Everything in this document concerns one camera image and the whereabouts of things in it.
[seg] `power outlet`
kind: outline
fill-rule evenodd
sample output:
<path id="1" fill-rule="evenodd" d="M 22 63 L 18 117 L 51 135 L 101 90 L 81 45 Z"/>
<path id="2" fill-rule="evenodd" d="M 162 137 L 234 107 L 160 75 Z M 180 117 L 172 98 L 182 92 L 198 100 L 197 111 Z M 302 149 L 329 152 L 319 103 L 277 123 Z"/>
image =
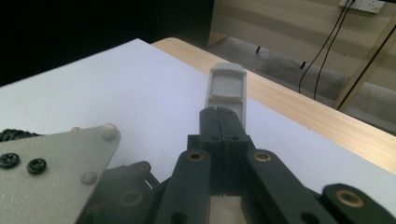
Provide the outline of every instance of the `power outlet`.
<path id="1" fill-rule="evenodd" d="M 344 7 L 346 5 L 348 7 L 350 1 L 352 0 L 349 0 L 346 4 L 347 0 L 341 0 L 338 6 Z M 359 11 L 378 13 L 384 4 L 385 2 L 377 0 L 356 0 L 350 8 L 357 9 Z"/>

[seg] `gray plastic object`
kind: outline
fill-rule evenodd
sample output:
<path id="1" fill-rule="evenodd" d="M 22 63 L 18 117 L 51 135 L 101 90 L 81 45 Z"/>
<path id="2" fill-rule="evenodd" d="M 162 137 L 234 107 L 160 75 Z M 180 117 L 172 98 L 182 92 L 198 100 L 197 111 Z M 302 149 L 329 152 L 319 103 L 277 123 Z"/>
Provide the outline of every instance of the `gray plastic object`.
<path id="1" fill-rule="evenodd" d="M 0 156 L 15 153 L 20 162 L 0 168 L 0 223 L 75 223 L 119 142 L 107 124 L 1 143 Z M 32 175 L 27 167 L 36 159 L 47 167 Z"/>
<path id="2" fill-rule="evenodd" d="M 210 69 L 205 107 L 221 106 L 246 125 L 247 72 L 237 63 L 217 63 Z"/>

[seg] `gray floor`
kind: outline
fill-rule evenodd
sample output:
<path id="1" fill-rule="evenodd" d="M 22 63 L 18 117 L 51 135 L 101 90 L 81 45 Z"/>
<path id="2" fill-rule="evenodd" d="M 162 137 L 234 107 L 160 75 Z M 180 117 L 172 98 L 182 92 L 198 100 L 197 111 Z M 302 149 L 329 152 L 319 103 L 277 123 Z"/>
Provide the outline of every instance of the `gray floor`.
<path id="1" fill-rule="evenodd" d="M 269 49 L 260 49 L 247 42 L 226 37 L 209 47 L 208 51 L 221 58 L 239 63 L 246 69 L 273 80 L 294 91 L 298 91 L 300 79 L 309 66 L 301 69 L 302 61 L 285 57 Z M 319 67 L 312 65 L 304 77 L 301 93 L 313 98 Z M 317 89 L 317 100 L 332 106 L 345 76 L 323 69 Z M 396 134 L 396 92 L 365 83 L 346 114 L 365 121 L 386 132 Z"/>

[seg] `black screw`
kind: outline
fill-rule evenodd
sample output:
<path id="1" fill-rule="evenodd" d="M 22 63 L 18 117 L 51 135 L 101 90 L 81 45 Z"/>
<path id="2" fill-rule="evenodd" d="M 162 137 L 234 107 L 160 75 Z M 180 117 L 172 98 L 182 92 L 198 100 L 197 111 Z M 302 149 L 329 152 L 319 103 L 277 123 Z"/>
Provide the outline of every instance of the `black screw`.
<path id="1" fill-rule="evenodd" d="M 0 167 L 11 169 L 20 163 L 20 157 L 15 153 L 7 153 L 0 157 Z"/>
<path id="2" fill-rule="evenodd" d="M 27 171 L 31 175 L 41 175 L 47 168 L 47 163 L 43 159 L 35 159 L 27 164 Z"/>

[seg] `wire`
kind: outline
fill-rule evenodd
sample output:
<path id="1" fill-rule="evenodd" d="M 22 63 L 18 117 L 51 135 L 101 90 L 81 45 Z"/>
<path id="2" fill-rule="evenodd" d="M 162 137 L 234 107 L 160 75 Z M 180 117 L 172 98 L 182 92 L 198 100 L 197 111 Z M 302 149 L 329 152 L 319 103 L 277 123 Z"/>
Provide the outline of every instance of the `wire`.
<path id="1" fill-rule="evenodd" d="M 321 74 L 321 71 L 322 71 L 322 69 L 323 69 L 324 64 L 326 63 L 327 56 L 329 55 L 330 48 L 332 47 L 332 43 L 334 43 L 335 38 L 338 36 L 338 33 L 340 32 L 341 26 L 342 26 L 343 23 L 344 23 L 344 19 L 346 18 L 347 13 L 348 13 L 348 11 L 350 10 L 350 7 L 352 6 L 352 4 L 353 4 L 354 2 L 355 2 L 355 1 L 352 1 L 352 2 L 349 4 L 349 6 L 347 7 L 346 13 L 344 14 L 343 19 L 341 19 L 341 22 L 340 22 L 340 25 L 338 26 L 337 32 L 335 33 L 335 36 L 334 36 L 334 38 L 332 39 L 332 42 L 330 43 L 329 47 L 327 48 L 326 56 L 324 57 L 323 63 L 322 63 L 322 65 L 321 65 L 320 70 L 319 70 L 319 73 L 318 73 L 317 83 L 316 83 L 316 85 L 315 85 L 315 90 L 314 90 L 314 100 L 317 99 L 317 89 L 318 89 L 320 74 Z"/>
<path id="2" fill-rule="evenodd" d="M 315 57 L 315 59 L 312 61 L 311 64 L 309 64 L 309 66 L 306 68 L 305 72 L 303 73 L 302 77 L 300 78 L 300 83 L 298 84 L 298 92 L 301 93 L 301 85 L 303 83 L 303 79 L 306 75 L 306 73 L 308 72 L 309 68 L 312 66 L 312 64 L 315 62 L 315 60 L 318 58 L 319 54 L 323 51 L 324 47 L 326 47 L 327 42 L 329 41 L 330 37 L 332 36 L 332 33 L 334 32 L 335 28 L 337 27 L 338 22 L 340 21 L 341 17 L 343 16 L 343 13 L 345 11 L 345 9 L 347 8 L 347 3 L 350 0 L 346 0 L 346 4 L 343 7 L 343 10 L 341 11 L 340 15 L 338 16 L 337 22 L 335 23 L 334 27 L 332 28 L 332 31 L 330 32 L 329 36 L 327 37 L 326 41 L 324 42 L 322 48 L 320 49 L 319 53 L 317 54 L 317 56 Z"/>

